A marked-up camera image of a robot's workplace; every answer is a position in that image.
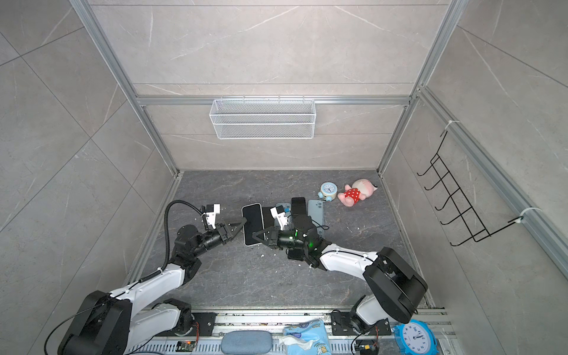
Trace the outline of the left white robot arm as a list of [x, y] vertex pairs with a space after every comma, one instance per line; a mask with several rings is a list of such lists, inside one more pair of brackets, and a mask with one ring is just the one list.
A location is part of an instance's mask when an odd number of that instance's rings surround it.
[[204, 233], [194, 225], [177, 232], [168, 263], [149, 279], [143, 278], [110, 293], [89, 294], [58, 347], [58, 354], [123, 354], [164, 331], [185, 336], [197, 328], [192, 307], [172, 298], [156, 301], [187, 284], [201, 267], [199, 257], [233, 240], [246, 219], [217, 222]]

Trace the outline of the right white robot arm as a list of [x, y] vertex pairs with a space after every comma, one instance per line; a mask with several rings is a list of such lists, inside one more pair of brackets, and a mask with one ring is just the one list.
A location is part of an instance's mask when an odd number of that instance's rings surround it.
[[286, 250], [297, 260], [327, 272], [341, 272], [367, 282], [372, 291], [350, 310], [350, 324], [359, 332], [379, 321], [408, 324], [428, 289], [426, 281], [395, 250], [356, 251], [322, 238], [307, 220], [301, 229], [282, 230], [273, 226], [251, 237], [272, 248]]

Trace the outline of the light blue phone case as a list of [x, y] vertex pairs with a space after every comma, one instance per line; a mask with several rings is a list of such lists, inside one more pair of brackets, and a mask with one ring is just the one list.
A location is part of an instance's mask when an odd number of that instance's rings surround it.
[[277, 208], [278, 208], [279, 206], [281, 206], [282, 209], [285, 211], [285, 213], [290, 213], [290, 211], [291, 211], [291, 204], [279, 203], [279, 204], [276, 204], [275, 206], [276, 206]]
[[324, 226], [324, 203], [321, 200], [309, 200], [308, 201], [308, 215], [312, 219], [312, 223], [319, 229], [322, 230]]

